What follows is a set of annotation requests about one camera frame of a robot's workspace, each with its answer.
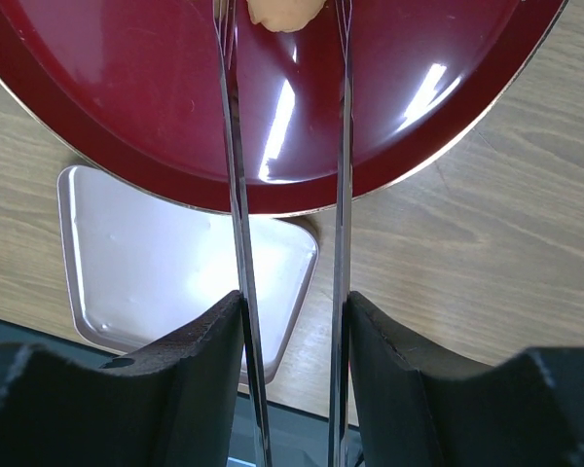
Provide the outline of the orange cookie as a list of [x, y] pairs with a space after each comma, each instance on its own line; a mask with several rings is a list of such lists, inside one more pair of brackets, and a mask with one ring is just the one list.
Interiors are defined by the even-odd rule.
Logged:
[[271, 32], [295, 32], [303, 29], [322, 10], [325, 0], [248, 0], [253, 24], [262, 24]]

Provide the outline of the pink metal tin lid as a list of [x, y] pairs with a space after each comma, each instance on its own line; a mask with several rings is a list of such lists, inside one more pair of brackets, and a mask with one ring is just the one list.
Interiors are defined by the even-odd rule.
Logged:
[[[147, 195], [102, 170], [57, 178], [67, 289], [87, 341], [130, 353], [195, 320], [236, 290], [232, 219]], [[281, 363], [319, 256], [308, 230], [250, 221], [266, 380]]]

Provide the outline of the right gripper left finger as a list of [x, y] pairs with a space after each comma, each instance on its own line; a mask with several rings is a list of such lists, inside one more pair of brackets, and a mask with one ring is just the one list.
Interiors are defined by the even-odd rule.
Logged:
[[99, 369], [0, 342], [0, 466], [223, 466], [242, 348], [236, 291]]

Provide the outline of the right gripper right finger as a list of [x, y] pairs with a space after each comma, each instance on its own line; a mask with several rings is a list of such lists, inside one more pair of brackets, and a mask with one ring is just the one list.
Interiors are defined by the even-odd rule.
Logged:
[[369, 466], [584, 466], [584, 347], [488, 366], [349, 297], [350, 370]]

